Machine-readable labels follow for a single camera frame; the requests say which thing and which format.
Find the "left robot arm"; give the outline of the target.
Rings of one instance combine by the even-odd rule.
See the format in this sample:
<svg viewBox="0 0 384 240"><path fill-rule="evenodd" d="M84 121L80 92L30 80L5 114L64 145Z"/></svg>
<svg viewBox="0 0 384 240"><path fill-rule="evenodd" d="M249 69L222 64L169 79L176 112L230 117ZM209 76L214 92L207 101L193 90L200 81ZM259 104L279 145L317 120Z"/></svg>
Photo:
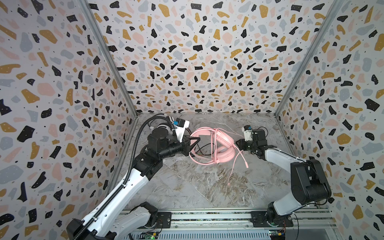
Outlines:
<svg viewBox="0 0 384 240"><path fill-rule="evenodd" d="M157 227L158 209L144 202L119 218L133 196L162 168L165 158L177 154L187 156L201 139L182 136L180 140L166 128L156 128L148 136L147 148L133 154L129 170L113 191L82 220L74 219L67 226L71 240L118 240L141 227Z"/></svg>

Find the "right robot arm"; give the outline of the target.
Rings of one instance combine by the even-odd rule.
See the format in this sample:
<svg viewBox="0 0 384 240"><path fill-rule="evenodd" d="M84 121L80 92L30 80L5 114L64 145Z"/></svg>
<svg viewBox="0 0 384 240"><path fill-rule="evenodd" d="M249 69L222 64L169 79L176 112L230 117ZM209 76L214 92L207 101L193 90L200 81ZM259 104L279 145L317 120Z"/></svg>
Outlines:
<svg viewBox="0 0 384 240"><path fill-rule="evenodd" d="M269 145L266 132L251 126L243 127L244 138L236 141L241 151L249 151L259 159L275 164L291 176L291 190L281 199L271 202L256 223L271 227L288 226L291 214L309 205L327 202L332 191L318 160L304 160Z"/></svg>

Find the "pink headphones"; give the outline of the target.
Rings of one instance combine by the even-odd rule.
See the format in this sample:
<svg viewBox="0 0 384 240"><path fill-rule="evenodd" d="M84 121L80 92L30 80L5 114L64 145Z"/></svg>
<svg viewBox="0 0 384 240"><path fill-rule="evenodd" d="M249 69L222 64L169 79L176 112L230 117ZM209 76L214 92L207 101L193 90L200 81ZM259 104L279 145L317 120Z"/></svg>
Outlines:
<svg viewBox="0 0 384 240"><path fill-rule="evenodd" d="M197 129L191 134L191 137L209 136L211 142L209 146L211 153L209 158L197 154L195 147L191 147L189 154L191 160L196 164L208 166L213 164L227 163L235 158L236 151L238 150L235 141L228 135L228 132L220 128L202 127Z"/></svg>

